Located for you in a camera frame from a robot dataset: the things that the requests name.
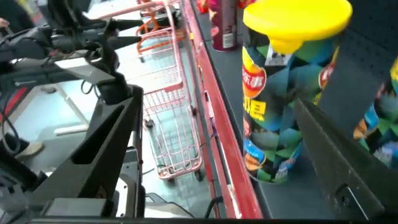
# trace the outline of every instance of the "cart handle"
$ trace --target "cart handle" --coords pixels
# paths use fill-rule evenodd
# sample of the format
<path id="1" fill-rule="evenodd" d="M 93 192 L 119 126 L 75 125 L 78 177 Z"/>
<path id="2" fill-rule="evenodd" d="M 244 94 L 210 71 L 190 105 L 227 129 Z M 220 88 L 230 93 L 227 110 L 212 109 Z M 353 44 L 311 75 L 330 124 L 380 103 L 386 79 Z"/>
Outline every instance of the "cart handle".
<path id="1" fill-rule="evenodd" d="M 133 6 L 133 7 L 129 7 L 127 9 L 122 9 L 122 10 L 119 10 L 119 11 L 116 11 L 116 12 L 111 12 L 109 14 L 105 14 L 105 15 L 99 16 L 98 19 L 108 19 L 108 18 L 111 18 L 111 17 L 120 16 L 120 15 L 127 14 L 127 13 L 130 13 L 130 12 L 141 11 L 143 9 L 147 9 L 147 8 L 151 8 L 151 7 L 155 7 L 155 6 L 166 6 L 166 5 L 172 4 L 174 2 L 176 2 L 176 0 L 164 0 L 164 1 L 146 2 L 146 3 L 143 3 L 143 4 L 138 4 L 138 5 Z"/>

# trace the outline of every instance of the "product on shelf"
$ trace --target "product on shelf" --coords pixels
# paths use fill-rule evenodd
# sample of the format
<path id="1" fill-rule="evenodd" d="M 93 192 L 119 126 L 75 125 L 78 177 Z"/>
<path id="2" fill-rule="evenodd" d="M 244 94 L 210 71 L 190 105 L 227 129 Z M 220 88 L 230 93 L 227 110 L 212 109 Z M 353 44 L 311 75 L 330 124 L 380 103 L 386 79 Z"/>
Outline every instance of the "product on shelf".
<path id="1" fill-rule="evenodd" d="M 389 168 L 398 168 L 398 59 L 391 79 L 383 83 L 374 103 L 354 130 L 354 139 Z"/>
<path id="2" fill-rule="evenodd" d="M 256 2 L 256 0 L 239 0 L 238 6 L 241 9 L 244 9 L 246 6 L 248 6 L 249 4 L 254 3 L 254 2 Z"/>
<path id="3" fill-rule="evenodd" d="M 200 13 L 204 14 L 209 11 L 207 0 L 196 0 L 196 1 L 197 1 L 198 10 Z"/>
<path id="4" fill-rule="evenodd" d="M 346 0 L 260 0 L 245 8 L 243 157 L 254 179 L 287 180 L 303 148 L 294 102 L 319 100 L 351 14 Z"/>
<path id="5" fill-rule="evenodd" d="M 213 48 L 225 52 L 236 48 L 236 1 L 209 0 Z"/>

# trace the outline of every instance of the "cart wheel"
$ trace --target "cart wheel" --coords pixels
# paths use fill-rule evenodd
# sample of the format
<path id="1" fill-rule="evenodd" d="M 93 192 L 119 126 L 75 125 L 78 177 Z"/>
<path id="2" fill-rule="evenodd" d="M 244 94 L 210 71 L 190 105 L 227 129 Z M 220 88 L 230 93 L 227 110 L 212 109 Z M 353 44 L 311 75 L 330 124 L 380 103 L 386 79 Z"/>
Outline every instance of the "cart wheel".
<path id="1" fill-rule="evenodd" d="M 169 185 L 170 187 L 174 187 L 175 186 L 175 179 L 171 178 L 171 179 L 167 180 L 167 185 Z"/>
<path id="2" fill-rule="evenodd" d="M 150 119 L 150 120 L 145 120 L 145 127 L 147 128 L 153 128 L 155 125 L 154 120 Z"/>
<path id="3" fill-rule="evenodd" d="M 203 178 L 204 178 L 204 176 L 203 176 L 203 174 L 201 173 L 200 170 L 196 170 L 196 171 L 195 171 L 195 177 L 197 178 L 197 180 L 198 180 L 199 182 L 203 181 Z"/>
<path id="4" fill-rule="evenodd" d="M 191 106 L 191 112 L 192 112 L 192 116 L 196 116 L 198 113 L 197 109 L 192 106 Z"/>

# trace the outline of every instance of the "red can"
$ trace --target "red can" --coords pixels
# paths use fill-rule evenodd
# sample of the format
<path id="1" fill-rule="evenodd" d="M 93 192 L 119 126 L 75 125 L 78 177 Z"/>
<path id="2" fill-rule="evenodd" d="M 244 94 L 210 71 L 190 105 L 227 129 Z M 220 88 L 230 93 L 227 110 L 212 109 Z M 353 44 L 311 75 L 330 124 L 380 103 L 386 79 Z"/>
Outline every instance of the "red can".
<path id="1" fill-rule="evenodd" d="M 236 8 L 234 0 L 209 0 L 213 48 L 226 52 L 236 48 Z"/>

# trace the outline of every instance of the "snack canister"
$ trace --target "snack canister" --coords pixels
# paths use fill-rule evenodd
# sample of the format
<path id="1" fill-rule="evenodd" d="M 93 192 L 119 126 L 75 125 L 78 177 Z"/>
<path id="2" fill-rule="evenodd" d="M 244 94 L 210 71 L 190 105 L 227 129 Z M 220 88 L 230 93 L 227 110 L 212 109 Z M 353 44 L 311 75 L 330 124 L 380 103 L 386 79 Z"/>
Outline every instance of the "snack canister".
<path id="1" fill-rule="evenodd" d="M 236 8 L 235 0 L 209 0 L 210 33 L 217 51 L 236 48 Z"/>
<path id="2" fill-rule="evenodd" d="M 287 180 L 303 148 L 295 100 L 319 100 L 351 14 L 346 0 L 259 0 L 245 8 L 243 159 L 252 178 Z"/>

